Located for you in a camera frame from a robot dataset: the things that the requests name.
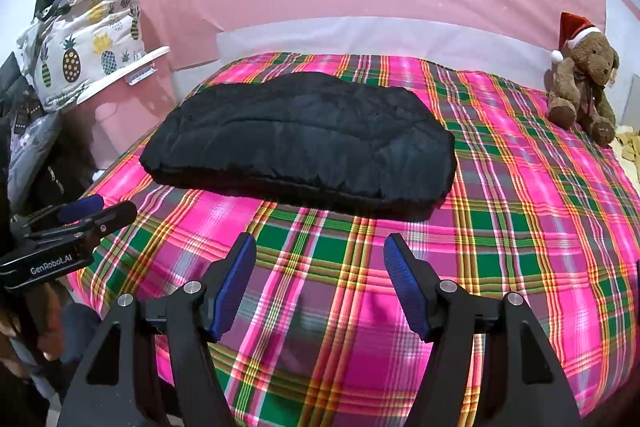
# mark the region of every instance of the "pineapple print bag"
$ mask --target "pineapple print bag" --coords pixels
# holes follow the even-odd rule
[[[22,74],[46,111],[145,53],[140,0],[56,0],[18,39]]]

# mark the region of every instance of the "pink plaid blanket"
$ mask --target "pink plaid blanket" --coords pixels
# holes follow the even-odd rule
[[[257,55],[200,89],[293,71],[413,90],[456,137],[459,168],[444,205],[428,222],[404,223],[178,190],[143,171],[142,142],[93,189],[108,204],[132,200],[140,214],[70,276],[87,303],[104,315],[122,293],[170,293],[249,231],[257,265],[232,330],[210,346],[237,420],[399,426],[430,353],[383,264],[383,241],[400,232],[471,293],[523,293],[582,413],[625,381],[636,352],[640,199],[610,150],[548,123],[542,92],[414,58]],[[158,347],[171,380],[164,339]],[[473,422],[482,348],[478,335],[460,425]]]

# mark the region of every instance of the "teddy bear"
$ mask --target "teddy bear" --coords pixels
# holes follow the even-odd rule
[[[577,121],[597,145],[606,146],[616,135],[616,115],[604,87],[615,79],[618,53],[587,18],[567,12],[560,16],[559,50],[565,44],[566,58],[558,50],[551,53],[558,66],[546,117],[563,129]]]

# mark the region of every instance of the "red santa hat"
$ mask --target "red santa hat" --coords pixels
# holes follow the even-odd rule
[[[551,61],[559,63],[564,60],[560,50],[566,44],[570,50],[575,48],[583,38],[588,34],[598,32],[601,33],[596,26],[591,23],[587,17],[580,17],[572,13],[562,12],[560,16],[560,39],[558,41],[558,49],[551,52]]]

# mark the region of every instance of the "folded black puffer jacket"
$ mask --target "folded black puffer jacket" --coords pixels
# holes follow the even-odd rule
[[[424,219],[451,190],[453,135],[401,87],[314,72],[185,100],[140,158],[159,184]]]

